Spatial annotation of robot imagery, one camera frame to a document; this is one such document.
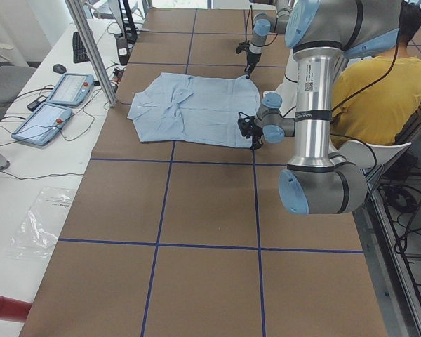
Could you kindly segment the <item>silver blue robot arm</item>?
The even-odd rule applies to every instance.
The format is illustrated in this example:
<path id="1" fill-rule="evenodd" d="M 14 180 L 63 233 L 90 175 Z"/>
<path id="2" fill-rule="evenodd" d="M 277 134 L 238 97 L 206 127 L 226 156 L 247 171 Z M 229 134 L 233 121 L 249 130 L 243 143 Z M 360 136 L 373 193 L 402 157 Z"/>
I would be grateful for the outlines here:
<path id="1" fill-rule="evenodd" d="M 250 1 L 252 4 L 264 4 L 274 6 L 276 16 L 271 17 L 265 13 L 258 13 L 253 18 L 253 33 L 248 42 L 246 51 L 245 75 L 249 79 L 256 65 L 260 61 L 262 48 L 267 42 L 269 33 L 284 34 L 286 32 L 288 20 L 293 9 L 294 1 L 271 0 L 271 1 Z"/>
<path id="2" fill-rule="evenodd" d="M 333 84 L 338 59 L 362 58 L 396 48 L 400 1 L 273 1 L 276 16 L 253 18 L 253 35 L 240 45 L 246 76 L 260 60 L 268 34 L 282 34 L 298 64 L 295 115 L 281 115 L 281 96 L 268 93 L 253 116 L 239 115 L 253 148 L 294 140 L 295 152 L 279 175 L 283 206 L 296 214 L 357 209 L 368 187 L 361 169 L 330 141 Z"/>

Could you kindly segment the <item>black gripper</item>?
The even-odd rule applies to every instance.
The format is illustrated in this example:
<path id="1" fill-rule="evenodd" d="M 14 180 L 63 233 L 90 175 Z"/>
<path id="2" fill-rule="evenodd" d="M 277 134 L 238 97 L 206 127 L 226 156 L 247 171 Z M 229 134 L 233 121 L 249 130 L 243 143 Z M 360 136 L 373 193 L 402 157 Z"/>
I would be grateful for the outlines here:
<path id="1" fill-rule="evenodd" d="M 246 139 L 251 138 L 251 150 L 258 150 L 263 146 L 262 128 L 255 123 L 255 116 L 248 116 L 244 112 L 239 112 L 237 124 L 241 135 Z"/>
<path id="2" fill-rule="evenodd" d="M 261 54 L 260 53 L 251 53 L 247 52 L 246 61 L 247 65 L 245 68 L 245 78 L 250 79 L 250 76 L 260 61 Z"/>

